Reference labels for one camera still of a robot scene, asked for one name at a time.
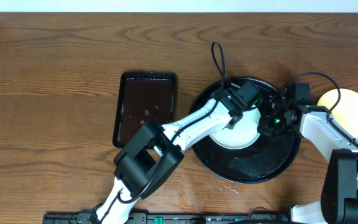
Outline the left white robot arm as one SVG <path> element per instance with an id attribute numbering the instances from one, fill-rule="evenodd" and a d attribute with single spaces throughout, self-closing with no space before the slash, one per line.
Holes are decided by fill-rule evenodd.
<path id="1" fill-rule="evenodd" d="M 114 158 L 114 186 L 96 209 L 95 223 L 125 223 L 138 199 L 164 184 L 190 146 L 213 132 L 233 128 L 247 108 L 247 103 L 227 95 L 210 99 L 179 121 L 161 126 L 146 122 Z"/>

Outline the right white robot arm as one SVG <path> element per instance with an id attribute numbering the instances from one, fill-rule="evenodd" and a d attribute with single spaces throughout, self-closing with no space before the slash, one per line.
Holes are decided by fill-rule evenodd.
<path id="1" fill-rule="evenodd" d="M 358 140 L 327 108 L 281 99 L 270 114 L 260 117 L 257 130 L 273 138 L 303 137 L 329 162 L 321 198 L 292 207 L 292 222 L 358 223 Z"/>

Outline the mint plate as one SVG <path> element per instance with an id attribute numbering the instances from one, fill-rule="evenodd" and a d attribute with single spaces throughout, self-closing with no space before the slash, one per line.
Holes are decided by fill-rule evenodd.
<path id="1" fill-rule="evenodd" d="M 260 117 L 258 109 L 243 112 L 242 119 L 232 129 L 224 128 L 209 136 L 216 144 L 227 149 L 238 150 L 249 147 L 260 136 L 257 131 Z"/>

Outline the yellow plate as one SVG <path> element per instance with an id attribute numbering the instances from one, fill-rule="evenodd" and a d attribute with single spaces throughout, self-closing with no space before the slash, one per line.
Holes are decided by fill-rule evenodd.
<path id="1" fill-rule="evenodd" d="M 358 140 L 358 93 L 340 89 L 341 99 L 332 114 L 339 125 Z"/>

